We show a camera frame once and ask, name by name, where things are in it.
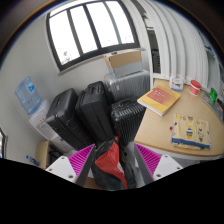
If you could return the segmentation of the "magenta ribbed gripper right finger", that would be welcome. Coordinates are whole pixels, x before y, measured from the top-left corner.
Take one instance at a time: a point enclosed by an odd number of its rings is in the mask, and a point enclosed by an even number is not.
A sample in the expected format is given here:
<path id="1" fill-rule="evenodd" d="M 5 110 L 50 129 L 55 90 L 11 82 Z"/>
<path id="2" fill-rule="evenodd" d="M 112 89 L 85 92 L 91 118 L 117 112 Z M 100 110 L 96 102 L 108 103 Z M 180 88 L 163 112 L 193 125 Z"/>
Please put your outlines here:
<path id="1" fill-rule="evenodd" d="M 169 155 L 159 155 L 137 143 L 134 144 L 134 155 L 145 184 L 182 169 L 182 166 Z"/>

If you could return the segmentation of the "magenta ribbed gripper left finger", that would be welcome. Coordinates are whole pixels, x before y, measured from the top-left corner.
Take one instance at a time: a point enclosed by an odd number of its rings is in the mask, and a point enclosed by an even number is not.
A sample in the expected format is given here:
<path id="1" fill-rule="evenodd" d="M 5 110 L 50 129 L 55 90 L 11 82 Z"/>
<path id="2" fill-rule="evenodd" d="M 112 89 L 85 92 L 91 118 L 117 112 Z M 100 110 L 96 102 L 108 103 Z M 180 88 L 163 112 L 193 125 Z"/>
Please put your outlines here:
<path id="1" fill-rule="evenodd" d="M 59 157 L 46 171 L 83 187 L 86 183 L 94 156 L 95 145 L 92 144 L 69 157 Z"/>

